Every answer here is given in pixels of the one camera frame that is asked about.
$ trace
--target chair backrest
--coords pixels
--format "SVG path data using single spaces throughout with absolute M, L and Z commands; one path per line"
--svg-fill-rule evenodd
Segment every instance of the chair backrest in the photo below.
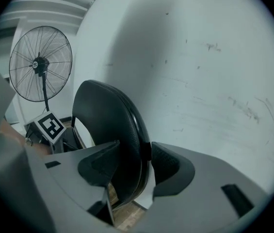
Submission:
M 118 205 L 135 199 L 147 183 L 151 145 L 133 102 L 115 87 L 88 80 L 76 93 L 72 116 L 87 128 L 96 145 L 120 141 L 121 159 L 112 184 Z

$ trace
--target standing fan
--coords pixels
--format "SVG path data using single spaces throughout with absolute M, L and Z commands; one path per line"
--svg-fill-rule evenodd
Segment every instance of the standing fan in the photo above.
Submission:
M 58 29 L 42 26 L 28 31 L 17 42 L 10 58 L 10 79 L 24 99 L 45 102 L 56 96 L 67 82 L 72 51 Z

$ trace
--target black office chair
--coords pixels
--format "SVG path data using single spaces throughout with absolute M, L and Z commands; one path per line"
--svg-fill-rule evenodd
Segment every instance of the black office chair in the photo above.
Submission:
M 119 201 L 113 207 L 134 200 L 145 188 L 151 160 L 147 130 L 135 105 L 115 87 L 88 80 L 76 93 L 72 128 L 76 118 L 96 145 L 120 141 L 120 161 L 112 177 Z

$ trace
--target fan pole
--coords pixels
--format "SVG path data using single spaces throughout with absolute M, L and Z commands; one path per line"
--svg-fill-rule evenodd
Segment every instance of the fan pole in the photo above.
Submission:
M 42 85 L 43 85 L 43 94 L 44 94 L 44 102 L 45 102 L 46 111 L 49 111 L 48 96 L 46 94 L 46 74 L 45 74 L 45 72 L 42 73 Z

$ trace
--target wooden floor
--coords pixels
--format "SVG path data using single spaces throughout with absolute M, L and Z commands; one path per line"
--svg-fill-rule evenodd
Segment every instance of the wooden floor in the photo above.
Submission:
M 65 122 L 64 125 L 69 128 L 71 127 L 71 122 Z M 77 131 L 76 135 L 83 147 L 86 148 Z M 108 190 L 110 195 L 110 203 L 113 205 L 118 201 L 116 191 L 111 184 L 109 184 Z M 138 220 L 144 215 L 145 212 L 146 210 L 140 207 L 137 203 L 130 202 L 113 211 L 113 217 L 115 221 L 114 227 L 126 232 L 138 222 Z

